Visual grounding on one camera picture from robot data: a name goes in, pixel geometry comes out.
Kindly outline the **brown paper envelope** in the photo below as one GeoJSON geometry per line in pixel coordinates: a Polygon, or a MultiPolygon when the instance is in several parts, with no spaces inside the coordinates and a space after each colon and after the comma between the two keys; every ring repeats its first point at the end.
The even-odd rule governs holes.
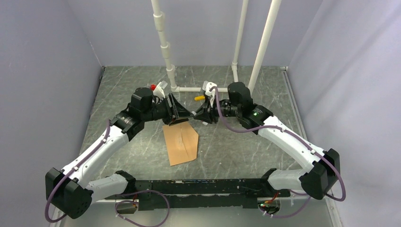
{"type": "Polygon", "coordinates": [[[189,122],[163,126],[170,166],[197,158],[199,135],[189,122]]]}

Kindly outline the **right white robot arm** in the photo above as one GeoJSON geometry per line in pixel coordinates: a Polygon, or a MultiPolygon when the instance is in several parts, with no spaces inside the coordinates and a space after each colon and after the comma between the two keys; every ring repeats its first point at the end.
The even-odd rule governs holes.
{"type": "Polygon", "coordinates": [[[272,196],[286,189],[301,190],[317,200],[326,196],[335,201],[345,200],[340,155],[336,150],[324,150],[295,133],[272,111],[254,103],[249,88],[242,82],[228,86],[228,99],[220,99],[215,83],[205,81],[202,90],[205,102],[194,119],[206,123],[222,121],[236,133],[252,132],[271,141],[301,166],[300,170],[269,170],[260,185],[264,195],[272,196]]]}

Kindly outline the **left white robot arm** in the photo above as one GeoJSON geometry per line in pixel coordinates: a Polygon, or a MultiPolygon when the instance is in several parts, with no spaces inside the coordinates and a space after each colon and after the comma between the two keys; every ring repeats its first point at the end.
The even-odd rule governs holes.
{"type": "Polygon", "coordinates": [[[91,204],[112,195],[131,198],[137,191],[136,178],[125,171],[92,181],[92,175],[120,148],[129,143],[145,127],[146,122],[162,120],[166,125],[188,121],[193,114],[181,105],[173,94],[156,96],[148,87],[140,87],[131,96],[127,107],[120,111],[101,136],[78,158],[61,170],[50,169],[45,175],[45,218],[50,223],[50,205],[72,219],[80,217],[91,204]]]}

